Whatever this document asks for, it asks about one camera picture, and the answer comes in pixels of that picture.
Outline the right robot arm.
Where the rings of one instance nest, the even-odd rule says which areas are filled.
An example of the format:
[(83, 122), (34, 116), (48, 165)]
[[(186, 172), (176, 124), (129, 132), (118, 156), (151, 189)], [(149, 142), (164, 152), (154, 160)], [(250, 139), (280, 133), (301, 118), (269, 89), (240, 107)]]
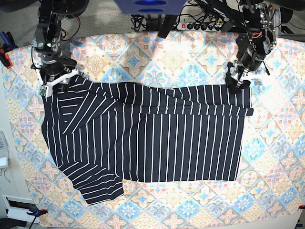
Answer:
[(77, 62), (62, 52), (63, 31), (61, 20), (68, 14), (65, 0), (42, 0), (39, 7), (39, 22), (34, 33), (32, 48), (38, 53), (41, 65), (33, 67), (41, 76), (43, 84), (70, 73)]

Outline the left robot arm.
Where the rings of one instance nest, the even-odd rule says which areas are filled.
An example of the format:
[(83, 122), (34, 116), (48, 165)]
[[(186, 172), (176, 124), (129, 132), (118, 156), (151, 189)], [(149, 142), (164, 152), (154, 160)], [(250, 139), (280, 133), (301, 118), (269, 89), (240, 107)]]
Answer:
[(230, 94), (237, 94), (249, 88), (249, 74), (259, 69), (268, 54), (276, 46), (273, 24), (275, 11), (272, 4), (262, 0), (241, 0), (243, 23), (246, 36), (238, 37), (241, 56), (229, 62), (225, 82)]

